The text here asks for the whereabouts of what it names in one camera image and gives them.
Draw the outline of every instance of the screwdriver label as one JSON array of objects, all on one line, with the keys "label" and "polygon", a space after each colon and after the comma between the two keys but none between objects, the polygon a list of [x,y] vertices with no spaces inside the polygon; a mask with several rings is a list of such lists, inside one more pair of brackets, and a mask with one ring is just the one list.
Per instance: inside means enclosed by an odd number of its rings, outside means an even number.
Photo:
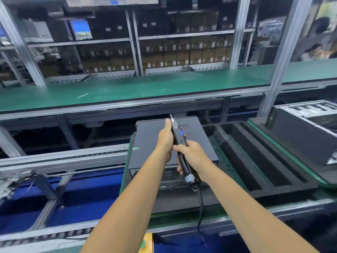
[{"label": "screwdriver label", "polygon": [[186,176],[185,181],[186,181],[186,183],[188,183],[188,182],[192,181],[193,179],[195,179],[195,177],[192,174],[189,174],[188,176]]}]

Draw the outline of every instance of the forearm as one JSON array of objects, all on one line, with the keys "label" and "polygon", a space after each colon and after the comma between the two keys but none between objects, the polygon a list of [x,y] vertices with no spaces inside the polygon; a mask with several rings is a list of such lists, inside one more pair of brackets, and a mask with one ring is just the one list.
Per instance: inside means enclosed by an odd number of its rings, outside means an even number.
[{"label": "forearm", "polygon": [[154,150],[92,231],[81,253],[139,251],[165,167],[165,154],[161,149]]},{"label": "forearm", "polygon": [[215,165],[210,164],[207,171],[206,183],[213,190],[252,253],[317,252]]}]

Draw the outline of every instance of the hand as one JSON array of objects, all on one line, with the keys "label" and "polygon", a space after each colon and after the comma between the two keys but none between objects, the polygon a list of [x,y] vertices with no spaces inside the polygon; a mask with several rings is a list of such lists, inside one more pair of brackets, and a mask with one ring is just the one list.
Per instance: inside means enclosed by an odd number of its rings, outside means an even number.
[{"label": "hand", "polygon": [[165,128],[163,128],[158,135],[158,142],[156,149],[166,154],[166,163],[171,159],[171,151],[173,145],[173,134],[171,131],[171,120],[165,119]]},{"label": "hand", "polygon": [[[192,140],[186,140],[188,146],[184,145],[173,145],[173,149],[177,152],[181,152],[185,155],[188,163],[194,168],[194,170],[199,174],[200,179],[205,181],[205,172],[207,167],[212,167],[213,162],[207,157],[204,150],[201,148],[198,142]],[[177,168],[180,174],[183,174],[180,164]]]}]

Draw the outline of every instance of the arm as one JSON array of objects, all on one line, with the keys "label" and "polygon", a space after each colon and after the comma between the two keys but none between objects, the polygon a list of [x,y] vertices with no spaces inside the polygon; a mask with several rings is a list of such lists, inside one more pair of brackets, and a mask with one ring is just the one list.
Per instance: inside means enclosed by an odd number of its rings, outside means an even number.
[{"label": "arm", "polygon": [[155,150],[91,232],[81,253],[139,251],[172,144],[171,121],[166,119]]},{"label": "arm", "polygon": [[187,144],[188,147],[174,145],[173,149],[182,152],[200,178],[211,187],[250,252],[318,252],[215,166],[198,143],[187,140]]}]

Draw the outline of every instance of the electric screwdriver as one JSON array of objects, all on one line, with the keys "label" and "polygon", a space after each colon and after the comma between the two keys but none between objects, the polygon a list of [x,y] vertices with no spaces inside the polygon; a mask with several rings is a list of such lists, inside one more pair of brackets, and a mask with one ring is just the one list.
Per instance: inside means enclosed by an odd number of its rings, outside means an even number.
[{"label": "electric screwdriver", "polygon": [[[171,116],[172,123],[172,134],[173,140],[176,145],[183,144],[188,146],[184,137],[184,133],[181,130],[181,127],[177,121]],[[183,171],[183,175],[186,181],[186,184],[189,187],[192,187],[193,191],[197,191],[198,186],[201,183],[198,173],[190,166],[190,164],[186,161],[186,158],[183,153],[178,152],[178,158],[181,165],[181,169]]]}]

